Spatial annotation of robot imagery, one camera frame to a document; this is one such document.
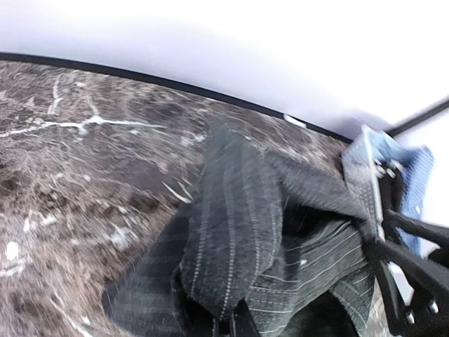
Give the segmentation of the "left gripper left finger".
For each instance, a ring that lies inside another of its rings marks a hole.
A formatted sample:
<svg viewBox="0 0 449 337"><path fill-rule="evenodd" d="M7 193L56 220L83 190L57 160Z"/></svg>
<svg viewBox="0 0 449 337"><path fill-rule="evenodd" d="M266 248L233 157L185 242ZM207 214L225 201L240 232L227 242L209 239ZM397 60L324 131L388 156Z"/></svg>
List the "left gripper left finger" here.
<svg viewBox="0 0 449 337"><path fill-rule="evenodd" d="M231 336L231 322L232 315L229 314L224 318L220 319L214 315L211 316L212 328L211 337L230 337Z"/></svg>

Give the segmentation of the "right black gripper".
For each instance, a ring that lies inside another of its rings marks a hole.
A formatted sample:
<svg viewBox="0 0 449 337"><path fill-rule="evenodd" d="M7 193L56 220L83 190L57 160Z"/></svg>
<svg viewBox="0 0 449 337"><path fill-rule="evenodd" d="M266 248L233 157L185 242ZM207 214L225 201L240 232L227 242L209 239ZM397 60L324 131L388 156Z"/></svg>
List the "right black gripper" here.
<svg viewBox="0 0 449 337"><path fill-rule="evenodd" d="M405 185L399 170L382 168L377 181L384 235L364 238L363 249L382 294L389 331L394 336L448 335L448 229L399 213ZM399 230L438 245L426 258L413 253ZM409 304L396 285L389 264L398 265L413 288Z"/></svg>

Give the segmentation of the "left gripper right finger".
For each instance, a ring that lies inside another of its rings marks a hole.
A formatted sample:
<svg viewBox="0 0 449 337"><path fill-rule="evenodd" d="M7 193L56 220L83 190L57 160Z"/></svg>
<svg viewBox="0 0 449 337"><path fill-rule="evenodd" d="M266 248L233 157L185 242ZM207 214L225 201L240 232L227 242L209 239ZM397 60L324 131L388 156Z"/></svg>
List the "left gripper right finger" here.
<svg viewBox="0 0 449 337"><path fill-rule="evenodd" d="M245 301L239 301L231 315L231 337L260 337Z"/></svg>

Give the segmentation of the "black pinstriped long sleeve shirt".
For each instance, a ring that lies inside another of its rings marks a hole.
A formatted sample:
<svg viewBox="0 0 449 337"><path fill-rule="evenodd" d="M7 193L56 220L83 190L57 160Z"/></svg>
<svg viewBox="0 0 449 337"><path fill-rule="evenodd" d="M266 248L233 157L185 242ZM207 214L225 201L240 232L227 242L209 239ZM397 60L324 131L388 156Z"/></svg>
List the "black pinstriped long sleeve shirt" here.
<svg viewBox="0 0 449 337"><path fill-rule="evenodd" d="M362 336L375 278L344 180L213 129L194 201L102 297L135 336L210 336L245 301L260 336Z"/></svg>

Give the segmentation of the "white perforated plastic basket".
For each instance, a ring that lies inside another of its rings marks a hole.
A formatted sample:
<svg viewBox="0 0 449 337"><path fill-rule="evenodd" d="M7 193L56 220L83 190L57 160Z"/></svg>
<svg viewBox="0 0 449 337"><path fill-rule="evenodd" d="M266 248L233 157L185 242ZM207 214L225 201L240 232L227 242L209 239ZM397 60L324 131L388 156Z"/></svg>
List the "white perforated plastic basket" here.
<svg viewBox="0 0 449 337"><path fill-rule="evenodd" d="M342 154L344 179L367 218L361 230L368 239L384 240L382 202L370 136L372 129L362 125L361 133Z"/></svg>

